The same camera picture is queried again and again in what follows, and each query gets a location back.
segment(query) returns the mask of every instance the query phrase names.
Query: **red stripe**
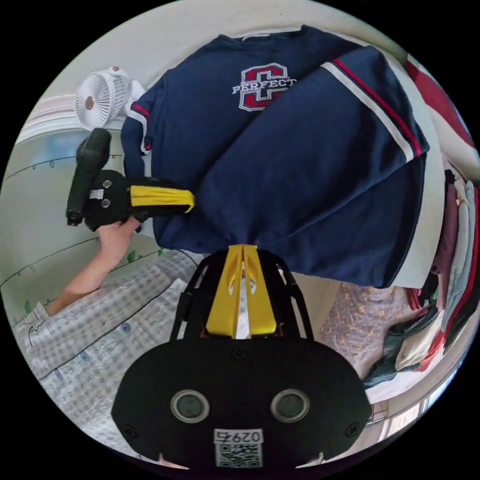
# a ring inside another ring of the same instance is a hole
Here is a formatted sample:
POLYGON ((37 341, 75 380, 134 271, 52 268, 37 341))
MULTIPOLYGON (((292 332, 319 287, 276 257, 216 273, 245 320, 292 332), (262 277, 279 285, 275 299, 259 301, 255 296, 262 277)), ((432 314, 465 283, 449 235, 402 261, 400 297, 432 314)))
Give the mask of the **red stripe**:
POLYGON ((474 149, 475 144, 472 137, 460 121, 452 101, 444 90, 411 62, 407 61, 405 70, 415 83, 425 103, 434 109, 469 147, 474 149))
POLYGON ((400 118, 398 113, 390 105, 388 105, 380 96, 378 96, 370 87, 365 85, 365 83, 362 82, 351 70, 349 70, 342 61, 340 61, 337 58, 333 61, 333 63, 338 65, 347 75, 349 75, 353 80, 355 80, 356 83, 358 83, 364 90, 366 90, 395 119, 395 121, 398 123, 400 128, 403 130, 403 133, 405 134, 405 136, 413 144, 417 156, 419 157, 420 155, 422 155, 422 149, 420 148, 419 142, 415 138, 415 135, 407 127, 405 122, 400 118))
POLYGON ((132 103, 130 108, 135 109, 137 112, 141 113, 144 117, 146 117, 147 120, 150 118, 150 113, 140 105, 132 103))

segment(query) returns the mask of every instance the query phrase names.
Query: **sticker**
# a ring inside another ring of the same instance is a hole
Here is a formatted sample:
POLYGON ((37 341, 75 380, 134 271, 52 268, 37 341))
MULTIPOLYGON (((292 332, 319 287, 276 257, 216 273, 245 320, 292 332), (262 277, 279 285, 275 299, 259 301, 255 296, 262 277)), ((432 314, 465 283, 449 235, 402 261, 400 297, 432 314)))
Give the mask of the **sticker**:
POLYGON ((255 430, 226 430, 216 428, 213 433, 215 464, 230 469, 263 467, 261 428, 255 430))
POLYGON ((95 200, 102 200, 104 198, 104 191, 101 190, 91 190, 90 191, 90 198, 95 200))

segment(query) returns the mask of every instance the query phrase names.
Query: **plaid fabric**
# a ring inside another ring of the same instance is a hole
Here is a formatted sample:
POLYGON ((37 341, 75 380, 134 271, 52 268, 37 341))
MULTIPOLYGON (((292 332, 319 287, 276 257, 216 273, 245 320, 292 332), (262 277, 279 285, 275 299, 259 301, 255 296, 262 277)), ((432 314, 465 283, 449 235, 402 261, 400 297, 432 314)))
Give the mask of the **plaid fabric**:
POLYGON ((41 304, 13 328, 28 365, 55 404, 84 433, 127 455, 110 415, 129 366, 168 341, 180 293, 201 255, 167 251, 125 282, 49 317, 41 304))

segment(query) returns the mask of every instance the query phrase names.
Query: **sweatshirt sleeve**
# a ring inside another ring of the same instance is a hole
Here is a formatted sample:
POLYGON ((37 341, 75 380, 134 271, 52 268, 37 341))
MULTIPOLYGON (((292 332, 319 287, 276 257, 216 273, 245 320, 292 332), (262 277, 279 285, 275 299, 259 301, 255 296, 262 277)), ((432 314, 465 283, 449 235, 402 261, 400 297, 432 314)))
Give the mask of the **sweatshirt sleeve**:
POLYGON ((128 111, 121 128, 120 140, 123 148, 123 167, 129 179, 145 176, 143 156, 152 149, 152 128, 154 108, 162 103, 165 95, 165 82, 161 78, 152 88, 147 90, 128 111))

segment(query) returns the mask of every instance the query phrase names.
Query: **qr code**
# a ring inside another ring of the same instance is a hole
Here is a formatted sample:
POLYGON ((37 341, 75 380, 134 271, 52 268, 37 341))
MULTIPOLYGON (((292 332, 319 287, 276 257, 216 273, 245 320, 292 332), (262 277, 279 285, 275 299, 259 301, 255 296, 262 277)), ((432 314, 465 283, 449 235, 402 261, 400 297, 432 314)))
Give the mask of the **qr code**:
POLYGON ((262 444, 217 444, 216 466, 230 469, 262 467, 262 444))

